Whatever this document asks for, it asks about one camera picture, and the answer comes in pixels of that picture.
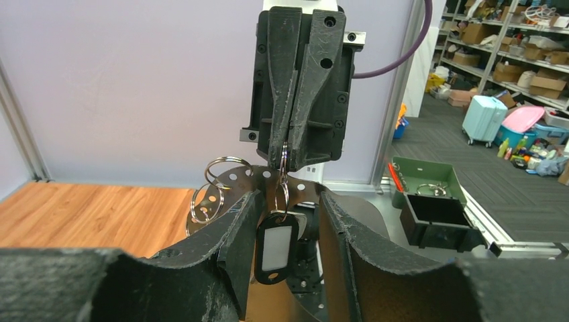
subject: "wooden floor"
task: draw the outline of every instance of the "wooden floor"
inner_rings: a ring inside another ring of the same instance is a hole
[[[186,237],[192,193],[29,183],[0,204],[0,247],[118,247],[150,257]]]

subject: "light blue suitcase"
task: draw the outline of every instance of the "light blue suitcase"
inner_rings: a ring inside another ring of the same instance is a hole
[[[506,118],[506,112],[506,105],[495,97],[473,97],[462,123],[462,131],[468,135],[468,145],[482,141],[486,142],[487,148],[491,148],[492,141]]]

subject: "black box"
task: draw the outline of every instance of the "black box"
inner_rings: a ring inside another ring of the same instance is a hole
[[[399,217],[409,245],[471,251],[484,244],[458,199],[405,194]]]

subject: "pink container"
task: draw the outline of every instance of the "pink container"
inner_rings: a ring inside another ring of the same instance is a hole
[[[545,109],[539,106],[524,106],[508,115],[502,125],[516,131],[525,132],[533,127],[544,116]]]

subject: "storage shelf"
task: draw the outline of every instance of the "storage shelf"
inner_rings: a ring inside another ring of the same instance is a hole
[[[506,89],[509,89],[511,91],[520,92],[526,97],[530,97],[530,98],[535,99],[536,101],[539,101],[543,104],[546,104],[546,105],[551,106],[551,107],[555,107],[556,109],[565,110],[567,101],[569,100],[567,97],[562,97],[561,99],[550,99],[548,97],[532,95],[532,94],[529,94],[529,91],[527,89],[524,89],[523,87],[517,86],[516,83],[497,82],[491,76],[488,78],[488,80],[494,84],[498,84],[498,85],[500,85]]]
[[[457,63],[452,62],[451,60],[449,60],[447,58],[442,58],[441,61],[446,63],[446,64],[449,64],[450,66],[456,67],[460,70],[463,70],[465,72],[473,74],[474,76],[482,77],[484,74],[484,71],[482,69],[472,67],[472,66],[464,66],[461,64],[457,64]],[[536,101],[539,101],[543,104],[546,104],[546,105],[551,106],[551,107],[555,107],[556,109],[565,110],[566,104],[569,101],[569,98],[566,98],[566,97],[562,97],[561,99],[550,99],[550,98],[543,97],[543,96],[532,95],[532,94],[529,94],[529,91],[527,89],[524,89],[522,87],[517,86],[516,83],[497,82],[492,78],[492,76],[488,77],[488,81],[490,81],[494,84],[500,85],[500,86],[502,86],[506,89],[509,89],[511,91],[520,92],[526,97],[530,97],[530,98],[535,99]]]
[[[569,66],[568,65],[555,65],[555,64],[551,64],[549,62],[546,62],[545,60],[530,60],[530,59],[527,59],[524,57],[512,55],[508,52],[498,52],[498,55],[504,56],[507,58],[511,58],[511,59],[515,59],[515,60],[519,60],[520,62],[526,62],[528,64],[532,64],[532,65],[536,65],[536,66],[540,66],[540,67],[545,67],[545,68],[549,68],[552,70],[557,70],[559,72],[565,72],[565,73],[569,74]]]
[[[457,15],[454,17],[455,20],[466,21],[465,15]],[[477,19],[470,19],[469,21],[479,21]],[[486,25],[504,25],[500,20],[482,20],[483,24]],[[517,28],[521,30],[535,30],[537,32],[551,32],[553,34],[564,34],[569,35],[569,29],[566,28],[551,28],[545,25],[528,25],[526,23],[510,23],[508,28]]]
[[[460,0],[458,2],[459,4],[464,3],[464,0]],[[498,35],[504,35],[507,32],[507,28],[517,28],[520,30],[533,30],[533,31],[537,31],[537,32],[549,32],[549,33],[553,33],[553,34],[564,34],[564,35],[569,35],[569,29],[562,29],[562,28],[551,28],[548,25],[528,25],[525,23],[504,23],[503,21],[500,20],[477,20],[477,19],[466,19],[466,15],[464,14],[459,14],[456,13],[454,15],[450,15],[450,14],[446,14],[446,17],[450,17],[452,16],[453,20],[460,20],[460,21],[469,21],[469,22],[478,22],[478,23],[483,23],[486,25],[495,25],[496,26],[496,34]],[[474,48],[476,50],[480,50],[483,52],[488,52],[491,53],[490,58],[488,59],[487,62],[481,62],[481,64],[485,64],[486,66],[489,67],[493,67],[496,64],[496,61],[499,60],[504,60],[503,57],[505,57],[508,60],[516,60],[516,61],[520,61],[520,62],[525,62],[534,66],[539,66],[539,67],[543,67],[543,68],[549,68],[551,70],[556,70],[558,72],[563,72],[564,74],[569,74],[569,65],[556,65],[556,64],[551,64],[549,62],[546,62],[545,60],[530,60],[527,59],[525,57],[520,57],[520,56],[515,56],[513,54],[510,54],[509,52],[501,52],[498,51],[496,56],[493,55],[493,51],[495,50],[495,47],[486,47],[486,46],[481,46],[481,45],[473,45],[473,44],[465,44],[463,41],[459,40],[459,39],[455,39],[454,35],[452,35],[449,32],[444,32],[442,35],[449,35],[446,38],[446,42],[447,43],[451,43],[451,44],[455,44],[458,46],[465,46],[465,47],[469,47],[469,48]],[[499,39],[497,40],[497,45],[499,46],[502,38],[498,37]],[[452,60],[445,58],[445,53],[447,50],[447,47],[443,49],[442,51],[442,55],[439,58],[439,63],[440,64],[445,64],[447,66],[452,66],[454,68],[457,68],[459,70],[462,70],[468,74],[480,77],[480,82],[478,84],[478,88],[480,92],[483,92],[486,88],[486,84],[487,82],[489,83],[494,83],[498,86],[501,86],[505,89],[509,89],[512,92],[517,92],[522,94],[524,97],[528,98],[528,99],[533,99],[535,101],[539,101],[540,104],[544,104],[546,106],[550,106],[550,107],[554,107],[556,109],[561,109],[561,110],[567,110],[569,107],[569,98],[567,97],[560,97],[559,99],[550,99],[547,97],[543,97],[543,96],[537,96],[537,95],[532,95],[529,93],[529,89],[524,89],[521,88],[519,86],[517,86],[517,83],[505,83],[505,82],[497,82],[492,78],[492,74],[487,75],[486,77],[484,77],[485,75],[485,70],[482,70],[480,68],[476,68],[473,66],[464,66],[461,64],[457,64],[455,62],[452,62]]]
[[[461,46],[466,46],[466,47],[470,47],[470,48],[474,48],[474,49],[478,49],[478,50],[483,50],[485,52],[492,52],[492,50],[487,48],[487,47],[480,46],[480,45],[465,44],[464,42],[462,42],[458,39],[448,38],[448,42],[452,42],[454,44],[458,44]],[[536,66],[540,66],[540,67],[545,67],[545,68],[549,68],[552,70],[557,70],[559,72],[564,72],[566,74],[569,74],[569,66],[568,65],[555,65],[555,64],[551,64],[549,62],[546,62],[545,60],[531,60],[531,59],[527,59],[527,58],[524,58],[521,56],[512,55],[509,52],[498,52],[498,55],[503,56],[503,57],[507,57],[507,58],[511,58],[511,59],[515,59],[515,60],[518,60],[520,62],[526,62],[528,64],[532,64],[532,65],[536,65]]]
[[[483,50],[485,52],[492,52],[492,50],[490,48],[481,46],[481,45],[470,45],[470,44],[465,44],[462,40],[458,40],[458,39],[452,39],[452,38],[448,38],[448,42],[452,42],[454,44],[457,45],[461,45],[461,46],[466,46],[466,47],[470,47],[470,48],[475,48],[478,50]]]
[[[442,58],[441,61],[445,62],[446,64],[449,64],[450,66],[454,66],[458,69],[464,70],[465,72],[469,72],[470,74],[473,74],[474,76],[482,77],[482,75],[484,74],[484,71],[479,69],[479,68],[457,64],[457,63],[455,63],[452,60],[447,59],[447,58]]]

